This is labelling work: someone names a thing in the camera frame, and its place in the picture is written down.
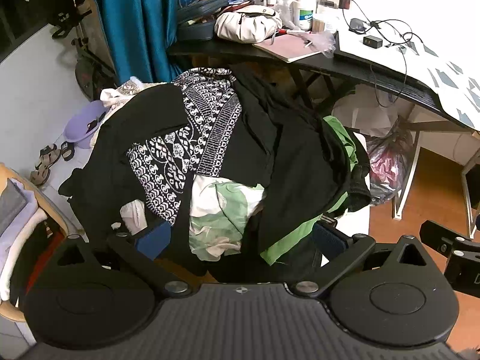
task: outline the teal curtain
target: teal curtain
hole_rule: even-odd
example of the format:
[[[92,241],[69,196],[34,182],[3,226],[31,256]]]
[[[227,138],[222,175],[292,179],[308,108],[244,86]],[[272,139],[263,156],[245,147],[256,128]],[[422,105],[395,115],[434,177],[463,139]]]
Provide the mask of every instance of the teal curtain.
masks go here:
[[[121,83],[171,81],[179,73],[167,58],[175,41],[177,0],[95,0]]]

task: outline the purple plastic bucket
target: purple plastic bucket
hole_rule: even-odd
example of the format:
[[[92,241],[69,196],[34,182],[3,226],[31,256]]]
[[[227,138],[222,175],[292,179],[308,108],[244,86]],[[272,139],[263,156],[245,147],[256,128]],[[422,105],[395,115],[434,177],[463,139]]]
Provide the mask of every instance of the purple plastic bucket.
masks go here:
[[[75,146],[81,149],[90,148],[90,140],[92,139],[93,133],[99,128],[100,123],[97,123],[97,126],[87,133],[88,124],[98,119],[102,113],[108,110],[100,100],[88,103],[88,105],[68,121],[63,130],[63,137],[67,142],[75,143]]]

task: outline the red cloth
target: red cloth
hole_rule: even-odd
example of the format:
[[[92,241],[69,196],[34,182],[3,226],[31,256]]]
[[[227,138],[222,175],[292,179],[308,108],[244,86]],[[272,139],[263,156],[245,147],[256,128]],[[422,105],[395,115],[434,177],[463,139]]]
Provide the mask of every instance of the red cloth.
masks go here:
[[[52,239],[49,247],[46,248],[45,251],[42,254],[40,254],[37,262],[35,263],[32,274],[30,275],[30,278],[28,279],[27,292],[30,290],[32,285],[35,283],[35,280],[37,280],[37,278],[40,275],[40,273],[42,272],[43,268],[49,262],[49,259],[52,256],[53,252],[55,251],[55,249],[57,249],[57,246],[63,241],[64,238],[65,237],[63,236],[62,233],[59,233],[59,232],[54,233],[53,239]]]

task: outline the black and white patterned fabric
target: black and white patterned fabric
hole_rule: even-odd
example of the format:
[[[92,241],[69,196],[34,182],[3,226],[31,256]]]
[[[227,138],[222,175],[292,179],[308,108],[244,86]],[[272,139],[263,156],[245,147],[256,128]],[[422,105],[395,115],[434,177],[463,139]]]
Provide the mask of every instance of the black and white patterned fabric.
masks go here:
[[[174,224],[185,174],[217,177],[242,112],[227,69],[195,68],[173,81],[183,92],[188,126],[134,145],[127,155],[145,189],[147,207]]]

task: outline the gray ribbed surface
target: gray ribbed surface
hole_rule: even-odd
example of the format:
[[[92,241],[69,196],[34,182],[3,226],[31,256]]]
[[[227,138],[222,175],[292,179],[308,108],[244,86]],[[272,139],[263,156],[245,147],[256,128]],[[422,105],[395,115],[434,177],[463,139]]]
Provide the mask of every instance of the gray ribbed surface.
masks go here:
[[[239,287],[248,291],[238,293]],[[388,351],[363,344],[339,329],[320,303],[296,298],[280,284],[207,284],[189,298],[168,300],[145,330],[108,349],[68,351],[38,344],[22,359],[458,360],[458,357],[443,344],[415,351]]]

